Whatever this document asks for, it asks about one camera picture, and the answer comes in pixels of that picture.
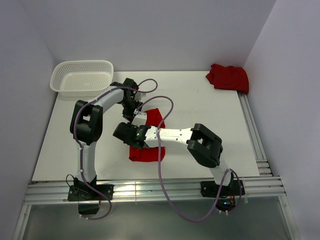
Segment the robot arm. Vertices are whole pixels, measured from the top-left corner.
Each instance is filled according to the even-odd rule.
[[[128,87],[131,89],[138,89],[138,85],[130,78],[127,78],[124,83],[113,82],[106,91],[112,90],[117,87]],[[116,89],[112,90],[109,94],[101,97],[97,96],[95,103],[85,107],[80,113],[77,123],[76,117],[80,109],[87,103],[92,102],[93,99],[88,101],[79,100],[76,102],[72,120],[70,124],[70,132],[74,134],[74,125],[76,124],[76,136],[83,146],[82,154],[82,169],[80,168],[80,154],[81,149],[78,149],[78,168],[77,174],[74,178],[74,187],[86,199],[91,199],[95,193],[90,190],[84,183],[81,172],[84,173],[86,182],[93,188],[97,185],[97,175],[95,171],[95,151],[96,144],[99,140],[103,130],[103,114],[115,104],[123,106],[122,115],[129,122],[134,118],[135,109],[141,104],[136,100],[136,92],[131,89]]]
[[[113,136],[123,143],[136,149],[158,147],[157,128],[155,126],[135,126],[121,122],[115,129]],[[187,149],[198,164],[210,168],[216,184],[220,184],[228,168],[221,157],[223,151],[222,140],[207,127],[196,123],[193,128],[159,129],[162,147]],[[223,186],[228,186],[232,174],[227,173]]]

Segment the gray floor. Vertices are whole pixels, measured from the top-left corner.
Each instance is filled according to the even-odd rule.
[[[212,200],[180,201],[189,217],[199,218]],[[181,219],[167,202],[114,203],[102,220],[79,218],[77,205],[35,205],[24,240],[288,240],[277,197],[249,198],[229,216],[216,211],[201,223]]]

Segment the red towel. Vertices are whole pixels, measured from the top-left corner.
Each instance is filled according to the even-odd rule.
[[[236,90],[249,93],[249,80],[246,71],[237,66],[211,65],[210,73],[205,76],[215,89]]]
[[[158,124],[162,120],[161,113],[158,108],[150,109],[146,112],[146,123],[145,125],[158,127]],[[165,123],[162,123],[161,128],[164,129]],[[164,159],[166,149],[161,148],[161,160]],[[158,147],[135,149],[130,147],[129,159],[133,162],[157,162],[158,161]]]

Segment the plastic basket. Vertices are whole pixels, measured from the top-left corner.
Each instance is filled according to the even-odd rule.
[[[50,88],[66,97],[93,97],[106,90],[113,76],[109,61],[64,61],[54,68]]]

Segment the purple cable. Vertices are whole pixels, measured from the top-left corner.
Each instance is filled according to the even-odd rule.
[[[98,100],[100,100],[101,98],[105,97],[106,95],[108,95],[109,93],[111,93],[111,92],[113,92],[114,90],[117,90],[117,89],[129,89],[129,90],[132,90],[132,91],[135,91],[135,92],[138,92],[138,93],[147,94],[147,93],[151,93],[151,92],[155,91],[155,90],[158,88],[158,83],[157,83],[156,80],[154,80],[154,79],[152,79],[152,78],[149,78],[149,79],[143,80],[141,83],[144,83],[144,82],[146,82],[146,81],[153,81],[153,82],[155,82],[155,88],[152,89],[152,90],[150,90],[150,91],[141,91],[141,90],[137,90],[137,89],[134,89],[134,88],[131,88],[131,87],[127,87],[127,86],[119,86],[119,87],[112,88],[111,90],[104,92],[104,93],[103,93],[101,96],[99,96],[97,99],[92,100],[92,101],[90,101],[90,102],[87,102],[85,105],[83,105],[83,106],[79,109],[79,111],[78,111],[78,113],[77,113],[77,115],[76,115],[76,117],[75,117],[74,126],[73,126],[73,137],[74,137],[74,140],[79,144],[79,146],[80,146],[80,148],[81,148],[81,149],[80,149],[80,170],[82,170],[82,172],[81,172],[81,178],[82,178],[84,184],[85,184],[89,189],[91,189],[92,191],[94,191],[94,192],[96,192],[97,194],[99,194],[99,195],[101,195],[102,197],[104,197],[104,198],[109,202],[109,205],[110,205],[109,210],[107,211],[107,213],[105,213],[105,214],[102,215],[102,216],[99,216],[99,217],[85,217],[85,216],[82,216],[83,218],[85,218],[85,219],[87,219],[87,220],[99,220],[99,219],[103,219],[104,217],[106,217],[106,216],[110,213],[111,208],[112,208],[112,204],[111,204],[110,199],[109,199],[106,195],[104,195],[102,192],[96,190],[94,187],[90,186],[89,183],[87,182],[86,178],[85,178],[85,174],[84,174],[84,172],[83,172],[83,166],[84,166],[83,147],[84,147],[84,146],[81,144],[81,142],[78,140],[78,137],[77,137],[77,123],[78,123],[78,121],[79,121],[81,112],[82,112],[87,106],[89,106],[90,104],[96,103]]]
[[[154,96],[154,97],[149,98],[147,101],[145,101],[145,102],[144,102],[142,105],[140,105],[137,109],[138,109],[138,110],[141,109],[141,108],[143,107],[143,105],[145,105],[145,104],[148,103],[149,101],[151,101],[151,100],[153,100],[153,99],[157,99],[157,98],[168,99],[168,100],[171,102],[171,108],[170,108],[169,112],[163,117],[163,119],[161,120],[161,122],[160,122],[160,123],[158,124],[158,126],[157,126],[157,129],[159,130],[159,129],[161,128],[162,123],[165,121],[165,119],[171,114],[172,110],[174,109],[174,102],[172,101],[171,98],[169,98],[169,97],[167,97],[167,96]],[[237,173],[230,168],[230,169],[227,169],[227,170],[224,172],[223,176],[222,176],[222,180],[221,180],[221,183],[220,183],[218,192],[217,192],[217,194],[216,194],[215,200],[214,200],[213,205],[212,205],[211,209],[209,210],[209,212],[208,212],[205,216],[203,216],[203,217],[201,217],[201,218],[199,218],[199,219],[193,219],[193,218],[189,218],[189,217],[185,216],[185,215],[174,205],[174,203],[171,201],[171,199],[170,199],[170,197],[168,196],[168,193],[167,193],[167,191],[166,191],[166,189],[165,189],[165,185],[164,185],[164,182],[163,182],[163,179],[162,179],[162,174],[161,174],[161,140],[160,140],[160,134],[159,134],[158,131],[156,132],[156,136],[157,136],[157,140],[158,140],[158,175],[159,175],[160,185],[161,185],[161,188],[162,188],[162,191],[163,191],[163,194],[164,194],[166,200],[168,201],[168,203],[170,204],[170,206],[173,208],[173,210],[174,210],[181,218],[183,218],[184,220],[186,220],[186,221],[188,221],[188,222],[191,222],[191,223],[200,223],[200,222],[206,220],[206,219],[210,216],[210,214],[212,213],[212,211],[215,209],[215,207],[216,207],[216,204],[217,204],[217,202],[218,202],[218,200],[219,200],[220,192],[221,192],[221,189],[222,189],[222,186],[223,186],[223,182],[224,182],[224,180],[225,180],[225,178],[226,178],[226,175],[227,175],[227,173],[228,173],[229,171],[233,172],[233,173],[235,174],[235,176],[237,177],[237,181],[238,181],[239,189],[240,189],[240,197],[239,197],[239,202],[240,202],[240,200],[241,200],[241,195],[242,195],[242,189],[241,189],[240,179],[239,179]],[[236,206],[235,206],[232,210],[230,210],[230,211],[228,211],[228,212],[230,213],[230,212],[234,211],[234,210],[238,207],[238,205],[239,205],[239,203],[236,204]]]

